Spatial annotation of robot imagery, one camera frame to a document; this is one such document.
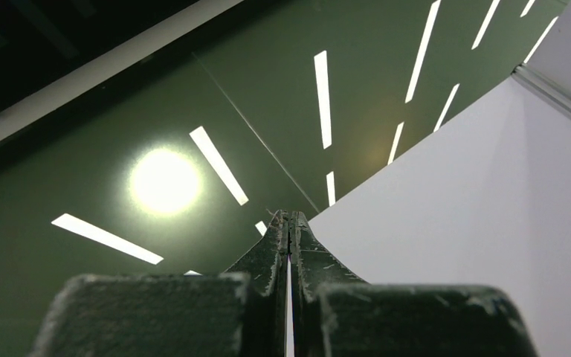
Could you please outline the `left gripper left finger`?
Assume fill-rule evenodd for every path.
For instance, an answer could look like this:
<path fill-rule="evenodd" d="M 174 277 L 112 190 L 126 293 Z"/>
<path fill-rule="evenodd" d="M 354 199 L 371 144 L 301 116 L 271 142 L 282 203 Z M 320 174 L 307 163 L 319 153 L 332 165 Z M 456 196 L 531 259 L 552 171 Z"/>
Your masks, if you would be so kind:
<path fill-rule="evenodd" d="M 81 274 L 54 298 L 32 356 L 284 356 L 288 213 L 219 274 Z"/>

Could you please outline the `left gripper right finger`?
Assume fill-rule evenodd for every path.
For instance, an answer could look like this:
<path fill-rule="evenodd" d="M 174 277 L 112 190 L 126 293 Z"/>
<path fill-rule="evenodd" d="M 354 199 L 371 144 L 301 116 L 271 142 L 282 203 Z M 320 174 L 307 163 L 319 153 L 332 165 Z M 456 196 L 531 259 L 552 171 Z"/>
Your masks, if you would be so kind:
<path fill-rule="evenodd" d="M 536 356 L 512 299 L 484 285 L 373 284 L 289 217 L 296 356 Z"/>

